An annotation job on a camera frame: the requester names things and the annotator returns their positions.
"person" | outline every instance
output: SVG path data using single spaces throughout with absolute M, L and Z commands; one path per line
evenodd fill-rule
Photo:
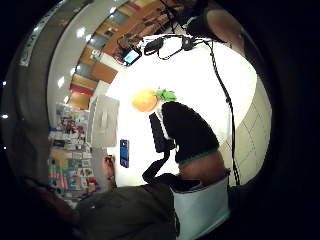
M 260 76 L 265 75 L 263 57 L 243 26 L 213 0 L 179 0 L 186 9 L 194 8 L 187 21 L 186 32 L 230 44 L 230 48 L 246 58 Z
M 190 201 L 194 211 L 177 206 L 177 201 L 182 206 L 188 199 L 181 201 L 179 192 L 161 182 L 117 188 L 110 157 L 101 162 L 110 190 L 81 200 L 75 209 L 56 196 L 52 188 L 32 178 L 23 179 L 26 192 L 46 202 L 79 239 L 196 239 L 207 233 L 225 221 L 229 213 L 228 176 L 218 140 L 207 122 L 186 105 L 164 103 L 160 115 L 164 131 L 179 148 L 175 156 L 178 177 L 201 182 L 198 189 L 183 193 L 191 199 L 198 196 L 196 201 Z M 207 211 L 208 216 L 200 216 L 201 206 L 209 205 L 213 210 Z

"store display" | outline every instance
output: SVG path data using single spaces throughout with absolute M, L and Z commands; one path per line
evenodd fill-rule
M 71 205 L 100 187 L 91 168 L 85 136 L 89 112 L 57 104 L 58 125 L 50 128 L 49 184 Z

